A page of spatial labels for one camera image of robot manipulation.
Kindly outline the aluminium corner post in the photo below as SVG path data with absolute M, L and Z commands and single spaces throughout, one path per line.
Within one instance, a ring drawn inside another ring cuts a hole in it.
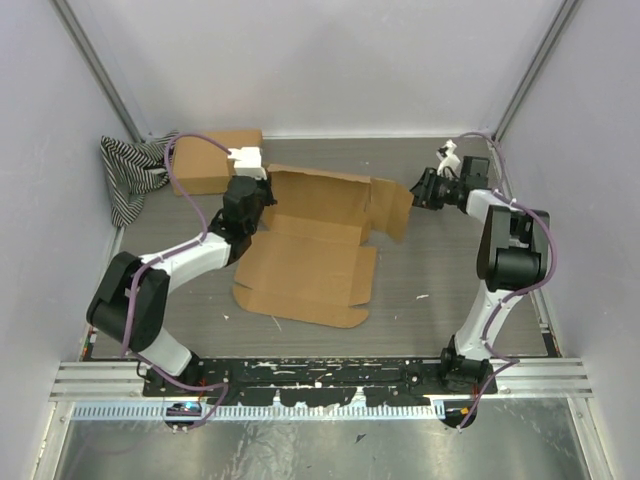
M 131 139 L 150 139 L 142 110 L 90 2 L 53 0 L 51 5 Z
M 582 0 L 563 0 L 560 2 L 557 11 L 552 17 L 551 23 L 539 42 L 539 45 L 537 46 L 522 79 L 520 80 L 496 127 L 494 139 L 497 142 L 501 142 L 504 138 L 521 105 L 528 96 L 529 91 L 541 75 L 542 70 L 550 59 L 557 43 L 582 3 Z

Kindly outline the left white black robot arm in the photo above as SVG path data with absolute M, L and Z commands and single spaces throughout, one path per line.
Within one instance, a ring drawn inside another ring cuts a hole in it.
M 275 203 L 270 178 L 233 176 L 222 207 L 199 236 L 155 254 L 123 251 L 113 257 L 87 322 L 159 369 L 176 395 L 194 394 L 201 383 L 199 359 L 163 326 L 169 294 L 238 261 L 251 246 L 264 209 Z

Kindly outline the right aluminium corner post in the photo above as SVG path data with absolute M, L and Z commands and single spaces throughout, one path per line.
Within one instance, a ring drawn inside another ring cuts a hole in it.
M 504 138 L 521 105 L 528 96 L 529 91 L 541 75 L 542 70 L 550 59 L 557 43 L 582 3 L 582 0 L 563 0 L 560 2 L 557 11 L 552 17 L 551 23 L 539 42 L 539 45 L 537 46 L 522 79 L 520 80 L 496 127 L 494 139 L 497 142 L 501 142 Z

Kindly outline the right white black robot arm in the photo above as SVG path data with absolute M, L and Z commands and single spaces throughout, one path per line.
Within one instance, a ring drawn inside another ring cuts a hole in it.
M 549 214 L 531 213 L 488 186 L 489 160 L 466 156 L 461 170 L 427 168 L 411 188 L 414 207 L 451 205 L 482 223 L 479 289 L 462 327 L 440 355 L 438 376 L 451 394 L 483 384 L 493 347 L 513 307 L 547 277 Z

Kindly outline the closed brown cardboard box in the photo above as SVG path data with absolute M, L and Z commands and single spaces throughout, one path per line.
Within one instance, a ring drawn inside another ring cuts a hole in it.
M 204 132 L 227 148 L 260 147 L 260 129 L 219 130 Z M 173 149 L 172 167 L 175 177 L 189 195 L 221 194 L 234 173 L 228 156 L 217 146 L 194 137 L 181 138 Z

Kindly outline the aluminium front rail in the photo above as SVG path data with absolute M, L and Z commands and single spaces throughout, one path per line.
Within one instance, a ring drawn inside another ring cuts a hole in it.
M 198 387 L 180 388 L 143 364 L 128 361 L 64 362 L 50 397 L 58 401 L 193 399 L 218 396 L 228 387 L 229 405 L 305 402 L 348 404 L 357 399 L 384 404 L 392 399 L 416 404 L 424 399 L 589 398 L 593 391 L 578 359 L 525 358 L 514 366 L 494 360 L 490 380 L 474 385 L 438 378 L 433 359 L 213 359 Z

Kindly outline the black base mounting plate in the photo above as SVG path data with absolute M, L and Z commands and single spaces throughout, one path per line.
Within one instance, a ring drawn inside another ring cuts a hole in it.
M 479 376 L 460 368 L 446 373 L 431 358 L 208 358 L 182 381 L 227 384 L 224 406 L 345 406 L 358 393 L 368 407 L 420 406 L 433 395 L 475 396 L 492 372 L 483 361 Z

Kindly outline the striped black white cloth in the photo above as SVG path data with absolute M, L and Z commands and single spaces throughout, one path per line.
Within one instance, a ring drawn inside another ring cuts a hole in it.
M 169 183 L 165 147 L 177 131 L 146 142 L 100 139 L 100 153 L 111 200 L 111 222 L 126 227 L 140 215 L 145 196 Z

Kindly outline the left aluminium corner post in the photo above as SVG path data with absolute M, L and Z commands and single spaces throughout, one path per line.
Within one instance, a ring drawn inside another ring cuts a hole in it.
M 131 139 L 150 139 L 142 110 L 90 2 L 53 0 L 51 5 Z

